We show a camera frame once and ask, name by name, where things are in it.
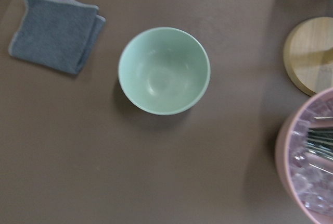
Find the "grey folded cloth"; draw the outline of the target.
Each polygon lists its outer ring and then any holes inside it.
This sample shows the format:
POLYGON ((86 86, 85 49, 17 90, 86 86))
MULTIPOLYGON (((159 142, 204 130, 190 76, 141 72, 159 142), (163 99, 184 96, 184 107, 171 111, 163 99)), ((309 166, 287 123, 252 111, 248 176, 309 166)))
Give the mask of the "grey folded cloth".
POLYGON ((10 42, 10 56, 79 74, 106 22, 98 6, 76 0, 23 2, 25 12, 10 42))

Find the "green bowl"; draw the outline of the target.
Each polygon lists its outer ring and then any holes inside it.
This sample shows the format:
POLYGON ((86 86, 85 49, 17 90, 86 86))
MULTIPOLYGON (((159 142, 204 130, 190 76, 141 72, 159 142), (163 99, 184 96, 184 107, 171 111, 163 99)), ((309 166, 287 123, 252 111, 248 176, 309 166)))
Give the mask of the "green bowl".
POLYGON ((175 115, 193 107, 206 92, 210 77, 210 61, 202 44, 171 27, 148 29, 133 37, 118 65, 125 96, 155 115, 175 115))

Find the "pink bowl with ice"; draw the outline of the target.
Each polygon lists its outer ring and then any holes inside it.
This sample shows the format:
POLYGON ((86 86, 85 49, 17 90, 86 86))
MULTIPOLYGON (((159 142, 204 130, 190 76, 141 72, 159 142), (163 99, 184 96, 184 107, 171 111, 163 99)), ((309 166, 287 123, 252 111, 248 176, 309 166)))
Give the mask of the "pink bowl with ice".
POLYGON ((313 223, 332 223, 332 161, 309 153, 306 134, 316 116, 332 116, 332 89, 306 101, 283 124, 275 146, 279 177, 313 223))

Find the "steel ice scoop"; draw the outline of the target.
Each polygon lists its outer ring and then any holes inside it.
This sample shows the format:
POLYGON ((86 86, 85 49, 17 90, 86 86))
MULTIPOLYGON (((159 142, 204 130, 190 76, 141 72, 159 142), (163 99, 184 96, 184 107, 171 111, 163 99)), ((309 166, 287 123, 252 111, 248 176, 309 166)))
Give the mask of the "steel ice scoop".
POLYGON ((306 150, 332 161, 332 116, 316 116, 306 134, 306 150))

